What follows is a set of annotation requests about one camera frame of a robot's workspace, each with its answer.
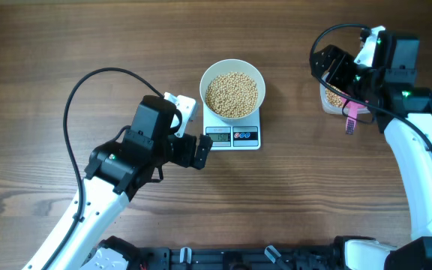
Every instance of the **wood grain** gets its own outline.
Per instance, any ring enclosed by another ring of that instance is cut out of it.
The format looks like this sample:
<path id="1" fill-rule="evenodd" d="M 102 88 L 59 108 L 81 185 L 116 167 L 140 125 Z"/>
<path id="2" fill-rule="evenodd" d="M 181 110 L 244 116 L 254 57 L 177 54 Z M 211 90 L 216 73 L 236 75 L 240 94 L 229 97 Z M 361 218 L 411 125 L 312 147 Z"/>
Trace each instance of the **wood grain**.
<path id="1" fill-rule="evenodd" d="M 376 126 L 344 135 L 308 68 L 317 35 L 337 23 L 416 33 L 418 85 L 432 88 L 432 2 L 161 1 L 0 6 L 0 269 L 24 266 L 76 190 L 62 135 L 74 84 L 114 66 L 161 92 L 199 97 L 221 59 L 255 65 L 267 83 L 259 151 L 212 152 L 202 171 L 164 167 L 108 229 L 136 246 L 327 244 L 336 235 L 403 245 L 410 216 L 398 165 Z M 350 52 L 357 30 L 323 43 Z M 80 169 L 131 123 L 150 92 L 124 74 L 85 82 L 70 110 Z M 203 130 L 203 113 L 188 132 Z"/>

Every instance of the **white scale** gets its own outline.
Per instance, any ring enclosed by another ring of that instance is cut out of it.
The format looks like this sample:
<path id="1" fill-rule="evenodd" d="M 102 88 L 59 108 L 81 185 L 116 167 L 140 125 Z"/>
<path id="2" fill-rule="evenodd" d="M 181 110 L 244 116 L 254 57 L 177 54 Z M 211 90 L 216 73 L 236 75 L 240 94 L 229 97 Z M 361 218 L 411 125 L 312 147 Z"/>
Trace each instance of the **white scale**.
<path id="1" fill-rule="evenodd" d="M 240 120 L 225 122 L 203 104 L 203 133 L 213 140 L 212 151 L 257 150 L 261 147 L 260 109 Z"/>

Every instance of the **black cable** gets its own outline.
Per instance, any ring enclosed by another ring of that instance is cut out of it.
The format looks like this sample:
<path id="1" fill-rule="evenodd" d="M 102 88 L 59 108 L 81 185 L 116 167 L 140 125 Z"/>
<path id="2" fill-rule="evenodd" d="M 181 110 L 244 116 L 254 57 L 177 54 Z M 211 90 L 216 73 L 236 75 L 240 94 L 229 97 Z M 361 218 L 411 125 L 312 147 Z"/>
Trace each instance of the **black cable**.
<path id="1" fill-rule="evenodd" d="M 116 134 L 116 136 L 114 138 L 110 139 L 106 143 L 114 143 L 116 140 L 119 139 L 119 137 L 123 134 L 123 132 L 125 132 L 126 130 L 128 130 L 130 128 L 131 128 L 130 125 L 125 125 L 121 130 L 119 130 L 118 134 Z"/>
<path id="2" fill-rule="evenodd" d="M 69 97 L 66 101 L 66 107 L 64 108 L 64 115 L 63 115 L 63 133 L 64 133 L 64 142 L 66 143 L 67 153 L 69 154 L 69 158 L 71 159 L 71 163 L 73 164 L 74 168 L 74 174 L 76 175 L 76 182 L 78 184 L 78 192 L 79 192 L 79 204 L 77 212 L 74 216 L 73 223 L 71 224 L 71 227 L 67 231 L 64 238 L 61 240 L 61 243 L 59 243 L 59 246 L 54 250 L 51 257 L 48 259 L 48 261 L 44 264 L 43 270 L 48 269 L 51 266 L 51 263 L 53 263 L 54 259 L 59 255 L 59 252 L 61 252 L 61 249 L 66 245 L 66 242 L 71 237 L 71 234 L 73 233 L 74 229 L 76 228 L 76 225 L 78 224 L 78 221 L 81 218 L 81 214 L 83 213 L 83 205 L 84 205 L 84 189 L 83 189 L 83 180 L 81 180 L 80 175 L 80 169 L 78 169 L 78 164 L 76 163 L 76 159 L 74 158 L 73 149 L 71 148 L 71 144 L 69 142 L 69 135 L 68 135 L 68 113 L 69 113 L 69 106 L 71 105 L 71 101 L 73 100 L 73 96 L 76 93 L 76 90 L 91 76 L 95 74 L 99 74 L 101 72 L 105 71 L 117 71 L 122 72 L 124 74 L 130 75 L 136 79 L 138 79 L 141 83 L 144 83 L 146 86 L 148 86 L 156 95 L 158 95 L 161 98 L 164 98 L 164 95 L 162 95 L 158 90 L 156 90 L 149 82 L 146 82 L 143 78 L 136 75 L 135 73 L 125 70 L 122 68 L 117 67 L 105 67 L 101 68 L 95 71 L 92 71 L 91 73 L 88 73 L 86 76 L 84 76 L 82 79 L 79 80 L 79 82 L 74 86 L 73 91 L 69 94 Z M 122 134 L 124 132 L 124 128 L 121 129 L 119 132 Z"/>
<path id="3" fill-rule="evenodd" d="M 326 29 L 322 34 L 319 35 L 319 37 L 314 41 L 313 46 L 311 47 L 311 51 L 309 52 L 309 63 L 310 63 L 310 68 L 311 68 L 311 73 L 313 73 L 313 69 L 314 69 L 314 63 L 313 63 L 313 57 L 314 57 L 314 51 L 316 50 L 316 46 L 318 45 L 318 43 L 321 41 L 321 39 L 327 35 L 329 32 L 332 32 L 336 29 L 342 29 L 342 28 L 346 28 L 346 27 L 356 27 L 356 28 L 362 28 L 362 29 L 369 29 L 371 30 L 368 26 L 366 25 L 362 25 L 362 24 L 355 24 L 355 23 L 347 23 L 347 24 L 340 24 L 340 25 L 334 25 L 328 29 Z M 380 111 L 381 113 L 385 113 L 387 115 L 392 116 L 393 118 L 396 118 L 397 120 L 403 122 L 404 124 L 408 125 L 411 129 L 413 129 L 424 141 L 424 143 L 427 146 L 427 150 L 431 152 L 432 154 L 432 143 L 431 141 L 426 137 L 426 135 L 424 133 L 422 133 L 422 131 L 419 130 L 418 127 L 416 127 L 413 123 L 411 123 L 410 121 L 406 120 L 404 117 L 399 116 L 396 113 L 393 113 L 387 109 L 375 106 L 373 104 L 370 103 L 366 103 L 364 101 L 355 99 L 353 97 L 350 97 L 347 94 L 343 94 L 340 93 L 339 91 L 337 91 L 336 89 L 334 89 L 332 86 L 330 86 L 328 83 L 326 83 L 324 81 L 324 79 L 319 78 L 318 76 L 315 76 L 316 79 L 318 80 L 319 83 L 321 83 L 323 86 L 325 86 L 327 89 L 329 89 L 329 91 L 335 93 L 336 95 L 339 95 L 342 98 L 346 98 L 348 101 L 352 101 L 355 102 L 357 104 L 361 104 L 364 105 L 366 107 L 369 107 L 371 109 Z"/>

